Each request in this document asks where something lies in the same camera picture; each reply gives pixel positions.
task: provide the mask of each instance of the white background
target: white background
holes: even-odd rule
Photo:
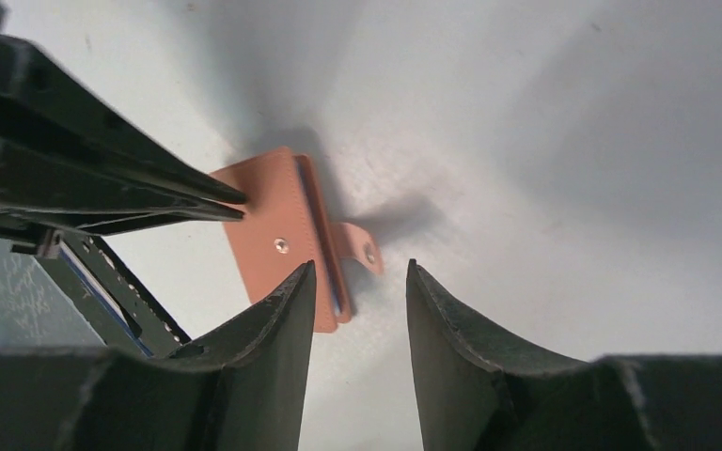
[[[420,449],[416,257],[582,359],[722,352],[722,2],[11,0],[32,39],[189,164],[287,144],[387,273],[318,334],[301,449]],[[247,306],[220,225],[110,240],[191,335]]]

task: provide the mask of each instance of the white table surface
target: white table surface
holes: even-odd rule
[[[32,39],[202,171],[310,153],[387,273],[314,338],[301,449],[420,449],[416,257],[581,359],[722,352],[722,2],[9,0]],[[191,335],[247,307],[220,225],[109,242]]]

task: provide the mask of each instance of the black metal frame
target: black metal frame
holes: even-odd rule
[[[0,35],[0,238],[15,252],[55,257],[61,232],[237,221],[242,212],[227,204],[245,201],[160,147],[35,44]]]
[[[74,235],[63,242],[59,258],[37,262],[107,346],[161,356],[191,341],[103,239]]]
[[[579,362],[508,332],[411,261],[424,449],[722,449],[722,355]]]
[[[164,358],[0,350],[0,449],[297,449],[316,276]]]

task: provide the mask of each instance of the wallet stitching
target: wallet stitching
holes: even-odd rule
[[[245,160],[243,162],[235,163],[225,169],[228,171],[239,170],[250,164],[258,163],[259,161],[272,160],[272,159],[276,159],[276,158],[294,160],[294,155],[291,153],[291,149],[289,149],[289,148],[285,148],[285,149],[286,149],[286,151],[273,150],[273,151],[265,153],[263,155],[259,155],[255,158],[251,158],[251,159]],[[289,174],[287,176],[287,181],[289,183],[290,191],[292,193],[298,193],[298,191],[299,191],[303,196],[306,196],[306,193],[303,192],[303,189],[298,190],[298,183],[297,183],[297,180],[294,179],[294,175],[291,173],[291,171],[288,171],[288,172],[289,172]],[[308,231],[308,220],[306,218],[306,213],[302,209],[298,209],[298,210],[299,210],[299,216],[300,216],[300,226],[303,228],[303,230],[306,230],[306,232],[307,232]],[[315,235],[316,240],[318,240],[320,238],[319,234],[317,234],[316,230],[314,230],[314,235]],[[317,260],[319,255],[317,254],[316,250],[314,249],[313,242],[310,242],[308,244],[308,251],[309,251],[309,254],[314,256],[314,259]],[[326,266],[327,263],[325,261],[323,261],[322,265]],[[322,311],[321,317],[325,322],[327,322],[327,323],[333,322],[333,321],[331,321],[331,313],[330,313],[329,306],[328,306],[328,308],[324,308],[324,303],[317,303],[316,307],[318,310]]]
[[[309,166],[308,172],[311,175],[311,182],[314,185],[315,191],[318,192],[319,190],[322,189],[322,187],[320,185],[320,179],[318,178],[318,175],[317,175],[317,169],[316,169],[316,167],[314,167],[314,164],[310,159],[307,159],[307,161],[308,161],[308,166]],[[342,273],[342,270],[341,270],[340,257],[337,254],[336,245],[333,243],[334,237],[333,237],[333,230],[331,227],[331,224],[332,224],[331,219],[328,216],[328,212],[327,212],[327,210],[325,208],[325,204],[324,204],[324,199],[322,199],[320,197],[320,193],[315,193],[315,196],[317,196],[316,201],[319,204],[319,209],[320,209],[320,211],[317,214],[319,214],[321,216],[320,220],[323,221],[324,224],[327,226],[327,230],[325,231],[326,236],[322,237],[322,238],[327,240],[328,250],[330,251],[330,254],[331,254],[330,258],[332,258],[334,260],[331,262],[331,264],[334,266],[334,270],[337,272],[335,277],[333,277],[335,279],[334,283],[337,284],[337,290],[339,291],[339,293],[337,293],[337,296],[339,297],[339,303],[340,303],[339,314],[336,316],[336,318],[343,319],[345,321],[349,321],[350,317],[352,315],[353,307],[352,307],[351,300],[350,300],[350,290],[347,288],[347,284],[344,281],[344,274]],[[320,235],[319,229],[317,228],[317,225],[316,225],[316,222],[318,221],[318,219],[313,218],[313,220],[315,222],[315,225],[314,225],[314,227],[316,229],[315,232],[317,232],[317,236],[318,236],[318,238],[320,238],[319,237],[319,235]],[[323,256],[323,259],[327,260],[328,257],[329,256]],[[325,270],[330,273],[330,269],[328,268],[328,265],[329,265],[328,261],[325,261]]]
[[[290,157],[291,160],[294,161],[294,156],[291,155],[291,154],[286,155],[286,154],[281,153],[279,156],[282,157],[282,158],[284,158],[284,157]],[[303,197],[306,196],[306,193],[303,192],[302,187],[301,187],[300,190],[298,190],[299,184],[297,183],[297,180],[294,179],[294,175],[291,173],[291,171],[289,172],[289,184],[290,184],[290,189],[291,189],[291,191],[292,191],[293,193],[298,193],[298,192],[300,192],[300,194],[302,194]],[[306,213],[305,213],[302,209],[299,209],[299,212],[300,212],[300,214],[299,214],[299,215],[300,215],[300,226],[303,228],[303,230],[305,230],[305,231],[307,232],[307,231],[308,231],[308,220],[307,220],[307,218],[306,218]],[[317,240],[320,238],[320,237],[317,235],[317,231],[316,231],[316,230],[314,230],[314,235],[315,235],[315,238],[316,238]],[[317,258],[317,252],[316,252],[316,250],[314,249],[314,243],[313,243],[313,242],[310,242],[310,243],[308,244],[308,251],[309,251],[309,254],[312,255],[312,256],[314,256],[315,259]],[[322,318],[323,318],[325,321],[327,321],[327,322],[331,322],[331,317],[330,317],[330,311],[329,311],[329,309],[322,308],[321,310],[322,310]]]

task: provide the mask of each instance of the pink leather wallet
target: pink leather wallet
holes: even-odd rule
[[[350,321],[353,311],[340,260],[354,258],[382,274],[383,256],[363,228],[328,220],[311,159],[277,148],[212,176],[248,197],[247,204],[231,206],[242,210],[244,219],[223,226],[250,301],[261,301],[300,264],[314,260],[314,332],[330,333]]]

